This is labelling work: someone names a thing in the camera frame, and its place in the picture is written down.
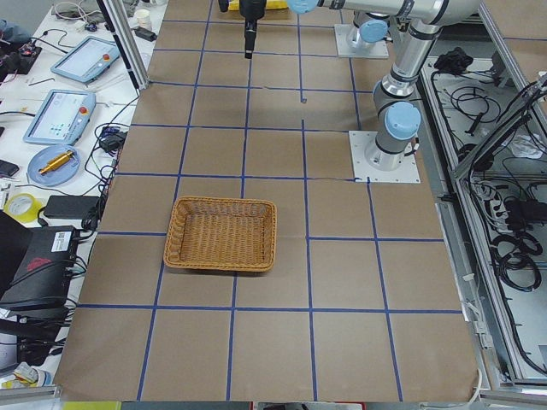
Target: power adapter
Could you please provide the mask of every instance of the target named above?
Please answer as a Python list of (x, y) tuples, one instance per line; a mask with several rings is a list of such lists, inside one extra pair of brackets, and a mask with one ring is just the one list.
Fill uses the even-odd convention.
[(151, 32), (150, 30), (147, 30), (147, 29), (142, 28), (142, 27), (137, 27), (135, 29), (135, 35), (137, 37), (144, 38), (147, 41), (156, 41), (156, 39), (157, 39), (157, 36), (154, 32)]

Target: tape roll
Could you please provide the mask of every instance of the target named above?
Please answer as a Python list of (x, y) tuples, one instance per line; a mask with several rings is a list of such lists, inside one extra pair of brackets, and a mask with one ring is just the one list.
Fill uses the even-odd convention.
[(14, 220), (18, 220), (21, 224), (33, 222), (38, 218), (38, 211), (42, 208), (42, 204), (30, 194), (19, 194), (11, 197), (3, 210)]

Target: wicker basket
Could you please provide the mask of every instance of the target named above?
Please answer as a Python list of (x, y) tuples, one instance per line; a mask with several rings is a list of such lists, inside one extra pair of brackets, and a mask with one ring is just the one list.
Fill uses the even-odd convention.
[(179, 198), (163, 260), (168, 267), (265, 272), (274, 265), (276, 208), (268, 201)]

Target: metal mounting plate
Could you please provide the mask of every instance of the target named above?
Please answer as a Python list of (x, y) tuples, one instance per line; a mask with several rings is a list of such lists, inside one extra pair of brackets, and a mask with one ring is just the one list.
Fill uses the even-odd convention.
[(419, 184), (420, 174), (413, 155), (405, 156), (401, 166), (394, 171), (380, 171), (365, 159), (365, 147), (376, 138), (377, 132), (350, 131), (351, 160), (356, 182), (387, 182), (394, 184)]
[(353, 26), (351, 24), (335, 24), (334, 33), (336, 35), (336, 46), (338, 48), (339, 57), (355, 57), (355, 58), (389, 58), (389, 52), (385, 41), (371, 44), (367, 48), (354, 50), (350, 47), (347, 41), (348, 34)]

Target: table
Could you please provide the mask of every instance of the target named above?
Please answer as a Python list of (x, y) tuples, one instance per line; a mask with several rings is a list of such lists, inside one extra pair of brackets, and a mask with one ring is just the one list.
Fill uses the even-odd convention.
[[(160, 29), (166, 7), (166, 5), (163, 5), (148, 8), (153, 30), (155, 32), (158, 32)], [(136, 19), (130, 18), (129, 24), (131, 27), (135, 27), (137, 25)], [(62, 39), (62, 44), (76, 45), (88, 35), (107, 39), (109, 41), (113, 40), (112, 34), (104, 28), (103, 23), (99, 24), (99, 30), (97, 32), (76, 32), (73, 21), (59, 20), (52, 14), (47, 14), (44, 17), (34, 33), (34, 37), (40, 38), (45, 31), (51, 29), (64, 30), (67, 32), (67, 35)], [(50, 43), (57, 44), (62, 32), (55, 30), (50, 31), (43, 39)], [(135, 41), (145, 65), (148, 66), (154, 49), (154, 43), (137, 37), (135, 37)], [(45, 96), (52, 89), (95, 92), (97, 106), (95, 107), (90, 122), (80, 140), (74, 145), (82, 160), (79, 171), (68, 182), (52, 188), (61, 190), (63, 193), (69, 195), (82, 195), (84, 192), (88, 191), (89, 193), (87, 195), (98, 195), (99, 190), (96, 187), (97, 179), (87, 173), (84, 170), (83, 165), (96, 142), (95, 130), (99, 128), (98, 133), (100, 133), (101, 125), (108, 124), (122, 109), (123, 112), (116, 118), (116, 122), (130, 124), (138, 93), (132, 86), (132, 82), (129, 79), (121, 58), (115, 61), (111, 68), (99, 79), (88, 85), (83, 85), (53, 74), (50, 71), (50, 67), (63, 56), (63, 53), (50, 47), (48, 44), (39, 41), (37, 42), (37, 45), (43, 47), (43, 50), (30, 73), (28, 75), (8, 76), (0, 86), (2, 111), (26, 111), (28, 113), (36, 113)], [(5, 132), (0, 138), (0, 152), (2, 153), (2, 158), (19, 165), (21, 168), (14, 176), (14, 179), (9, 181), (0, 180), (0, 184), (9, 183), (12, 185), (12, 191), (10, 192), (11, 196), (19, 193), (28, 193), (35, 196), (43, 204), (46, 204), (48, 197), (57, 194), (58, 192), (40, 189), (37, 186), (22, 186), (29, 184), (29, 180), (26, 176), (28, 162), (40, 150), (45, 148), (43, 145), (29, 144), (22, 141), (22, 136), (30, 126), (31, 121), (32, 118), (25, 115), (10, 114), (2, 115), (0, 117), (0, 126), (5, 127)], [(99, 167), (113, 163), (113, 157), (104, 153), (101, 149), (94, 154), (93, 158)], [(49, 222), (50, 225), (72, 224), (77, 228), (80, 228), (81, 221), (49, 220)], [(38, 226), (38, 223), (35, 221), (26, 224), (26, 226)], [(85, 261), (89, 258), (94, 240), (95, 235), (81, 243), (79, 246), (78, 255)], [(70, 289), (68, 291), (69, 298), (76, 301), (78, 300), (83, 281), (83, 277), (74, 278), (71, 281)], [(62, 328), (57, 340), (64, 338), (67, 334), (68, 328)], [(45, 363), (39, 368), (55, 374), (60, 358), (60, 355), (49, 356)]]

